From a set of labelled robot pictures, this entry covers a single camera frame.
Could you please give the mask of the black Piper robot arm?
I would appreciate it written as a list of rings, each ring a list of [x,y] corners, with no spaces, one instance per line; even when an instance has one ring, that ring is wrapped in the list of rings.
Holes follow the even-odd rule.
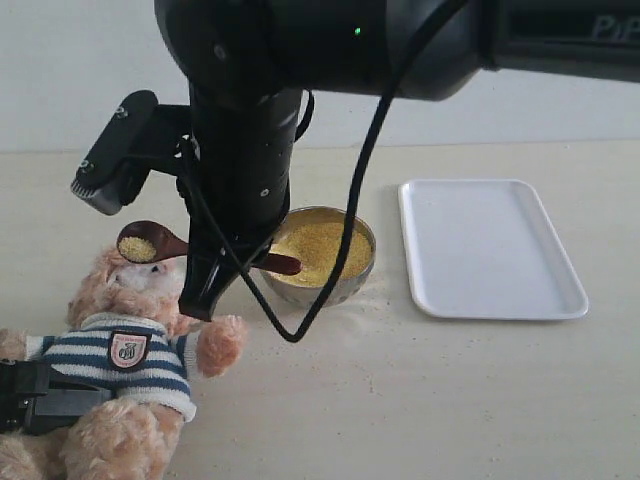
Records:
[[[200,320],[268,265],[315,91],[379,99],[349,190],[351,232],[394,99],[446,99],[481,69],[639,78],[635,1],[159,1],[155,15],[190,102],[126,97],[71,188],[114,215],[151,171],[175,177],[190,217],[179,308]]]

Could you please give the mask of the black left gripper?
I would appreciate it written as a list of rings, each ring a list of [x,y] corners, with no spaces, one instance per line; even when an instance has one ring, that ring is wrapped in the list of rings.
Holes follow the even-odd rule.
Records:
[[[109,389],[89,385],[42,362],[1,360],[1,432],[45,434],[74,425],[113,399]]]

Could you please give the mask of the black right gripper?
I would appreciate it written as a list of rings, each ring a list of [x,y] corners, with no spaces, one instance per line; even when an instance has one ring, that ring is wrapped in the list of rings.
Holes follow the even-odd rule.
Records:
[[[189,86],[191,133],[200,191],[240,256],[262,250],[289,208],[289,168],[302,92],[284,89],[244,109],[223,106]],[[211,321],[220,297],[238,277],[222,253],[190,251],[180,313]]]

